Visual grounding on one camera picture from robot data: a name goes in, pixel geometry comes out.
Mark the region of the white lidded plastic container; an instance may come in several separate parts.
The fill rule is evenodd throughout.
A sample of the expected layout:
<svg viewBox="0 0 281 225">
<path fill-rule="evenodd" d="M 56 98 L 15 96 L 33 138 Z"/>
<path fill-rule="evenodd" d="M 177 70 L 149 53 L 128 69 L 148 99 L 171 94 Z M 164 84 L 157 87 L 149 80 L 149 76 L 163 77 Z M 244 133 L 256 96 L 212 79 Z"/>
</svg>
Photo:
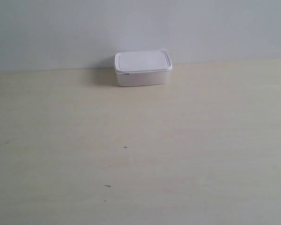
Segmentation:
<svg viewBox="0 0 281 225">
<path fill-rule="evenodd" d="M 166 51 L 132 51 L 117 53 L 114 69 L 120 86 L 148 86 L 165 84 L 173 65 Z"/>
</svg>

